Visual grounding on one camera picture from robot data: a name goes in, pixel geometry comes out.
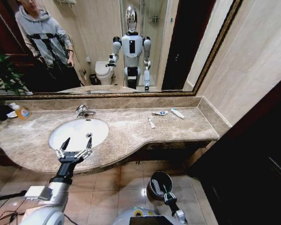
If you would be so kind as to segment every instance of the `glass shower door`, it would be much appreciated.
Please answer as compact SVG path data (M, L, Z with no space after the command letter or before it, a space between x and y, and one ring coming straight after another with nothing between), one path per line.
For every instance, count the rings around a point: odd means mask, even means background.
M150 37L151 51L149 60L150 68L150 86L155 86L159 60L161 57L161 46L163 41L164 21L167 10L167 0L120 0L121 2L121 18L123 35L128 31L125 20L125 13L128 6L134 6L138 13L138 24L136 31L139 35ZM140 56L139 67L141 75L138 87L144 87L144 57Z

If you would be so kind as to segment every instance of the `soap bottle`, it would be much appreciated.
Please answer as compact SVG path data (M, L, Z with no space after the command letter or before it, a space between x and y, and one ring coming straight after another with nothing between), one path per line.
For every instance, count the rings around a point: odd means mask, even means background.
M31 112L29 112L27 109L24 109L23 107L17 105L15 102L9 104L12 109L15 111L15 113L17 114L17 116L22 119L28 119L29 116L31 115Z

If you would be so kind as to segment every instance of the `sink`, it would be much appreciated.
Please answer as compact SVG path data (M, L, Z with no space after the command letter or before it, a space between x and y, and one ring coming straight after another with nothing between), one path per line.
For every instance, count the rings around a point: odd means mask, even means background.
M71 140L66 151L81 151L86 148L90 133L93 135L93 148L106 139L108 132L108 125L102 120L73 120L62 124L51 133L49 145L53 149L59 149L62 143L70 137Z

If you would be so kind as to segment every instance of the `chrome robot head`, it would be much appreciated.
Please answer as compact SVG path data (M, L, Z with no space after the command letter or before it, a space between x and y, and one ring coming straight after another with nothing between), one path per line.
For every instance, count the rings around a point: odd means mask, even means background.
M136 31L136 24L137 24L137 13L135 7L128 6L126 10L126 21L128 25L128 31L130 33L134 33Z

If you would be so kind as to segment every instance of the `toilet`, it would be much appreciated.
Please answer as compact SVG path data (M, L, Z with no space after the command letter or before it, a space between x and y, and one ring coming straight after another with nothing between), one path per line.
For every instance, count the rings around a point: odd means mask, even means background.
M100 80L101 85L110 85L111 77L113 75L113 67L106 67L107 61L97 61L95 72L97 78Z

